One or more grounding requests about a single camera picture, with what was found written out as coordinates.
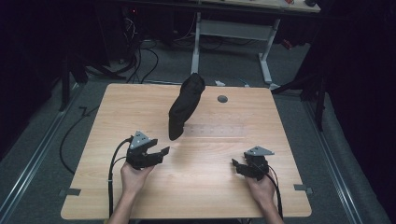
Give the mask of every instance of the gray carpet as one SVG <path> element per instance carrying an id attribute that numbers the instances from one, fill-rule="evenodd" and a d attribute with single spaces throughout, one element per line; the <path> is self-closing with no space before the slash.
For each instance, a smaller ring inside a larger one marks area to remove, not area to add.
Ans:
<path id="1" fill-rule="evenodd" d="M 268 58 L 273 81 L 284 84 L 291 81 L 306 54 L 309 46 L 287 50 L 274 45 Z M 154 51 L 160 60 L 157 68 L 147 78 L 147 81 L 160 80 L 181 83 L 190 75 L 191 47 L 165 47 L 159 44 Z M 141 78 L 155 64 L 155 56 L 142 50 L 142 64 L 138 75 Z M 245 81 L 252 87 L 267 87 L 263 83 L 262 72 L 256 55 L 230 53 L 222 50 L 201 51 L 200 74 L 207 85 L 215 85 L 220 80 L 227 86 L 244 86 Z M 50 144 L 49 152 L 35 174 L 28 189 L 23 194 L 18 206 L 8 223 L 103 223 L 94 221 L 67 221 L 60 216 L 64 197 L 59 196 L 62 189 L 70 186 L 72 175 L 61 164 L 59 147 L 68 129 L 81 118 L 81 106 L 88 110 L 95 108 L 101 102 L 108 83 L 114 80 L 90 76 L 90 81 L 82 89 L 77 100 L 71 105 L 65 115 L 59 131 Z M 308 195 L 312 206 L 312 215 L 304 218 L 285 218 L 286 223 L 348 223 L 346 212 L 338 197 L 328 168 L 323 162 L 320 143 L 316 137 L 315 127 L 311 118 L 305 113 L 303 104 L 294 91 L 275 95 L 276 106 L 290 147 L 299 168 L 303 182 L 313 190 Z M 326 102 L 324 114 L 324 132 L 332 148 L 334 157 L 339 162 L 340 169 L 347 184 L 350 186 L 364 223 L 389 223 L 380 204 L 354 160 L 347 145 L 342 130 L 332 112 L 331 103 Z M 44 133 L 50 126 L 60 107 L 60 87 L 53 91 L 53 97 L 43 105 L 32 117 L 14 148 L 0 163 L 0 178 L 2 179 L 0 198 L 7 197 L 18 179 L 23 167 L 27 164 Z M 64 160 L 75 170 L 82 149 L 91 130 L 95 113 L 83 119 L 67 136 L 64 142 Z M 255 219 L 253 223 L 263 223 Z"/>

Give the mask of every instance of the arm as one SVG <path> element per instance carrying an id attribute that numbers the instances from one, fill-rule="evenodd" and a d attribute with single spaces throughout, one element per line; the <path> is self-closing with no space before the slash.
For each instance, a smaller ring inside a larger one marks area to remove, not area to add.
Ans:
<path id="1" fill-rule="evenodd" d="M 107 224 L 126 224 L 129 222 L 135 197 L 143 188 L 146 178 L 153 168 L 154 166 L 143 170 L 136 170 L 128 162 L 123 164 L 121 168 L 122 194 Z"/>
<path id="2" fill-rule="evenodd" d="M 262 210 L 266 223 L 283 223 L 274 203 L 275 186 L 271 180 L 267 176 L 260 181 L 246 176 L 245 179 L 247 180 L 254 200 Z"/>

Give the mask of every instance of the black cloth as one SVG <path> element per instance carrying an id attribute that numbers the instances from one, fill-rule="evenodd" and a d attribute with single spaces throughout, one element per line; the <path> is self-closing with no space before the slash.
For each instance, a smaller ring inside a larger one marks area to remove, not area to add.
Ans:
<path id="1" fill-rule="evenodd" d="M 197 73 L 187 78 L 180 94 L 169 110 L 169 139 L 174 141 L 183 134 L 184 123 L 190 118 L 205 90 L 205 81 Z"/>

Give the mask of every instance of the wooden table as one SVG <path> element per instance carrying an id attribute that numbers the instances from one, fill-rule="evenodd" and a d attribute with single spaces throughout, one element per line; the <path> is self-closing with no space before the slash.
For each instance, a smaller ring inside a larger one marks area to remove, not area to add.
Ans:
<path id="1" fill-rule="evenodd" d="M 285 217 L 307 217 L 311 207 L 302 184 L 271 92 L 264 88 L 206 87 L 200 104 L 176 140 L 168 137 L 168 112 L 179 86 L 110 84 L 100 105 L 78 164 L 62 217 L 108 218 L 107 174 L 117 145 L 139 130 L 158 145 L 170 146 L 163 163 L 149 175 L 136 201 L 132 218 L 261 217 L 244 177 L 235 173 L 232 159 L 244 162 L 243 152 L 265 147 L 275 169 Z M 218 101 L 219 95 L 228 98 Z M 127 145 L 119 151 L 126 155 Z M 120 167 L 114 168 L 114 204 L 121 193 Z"/>

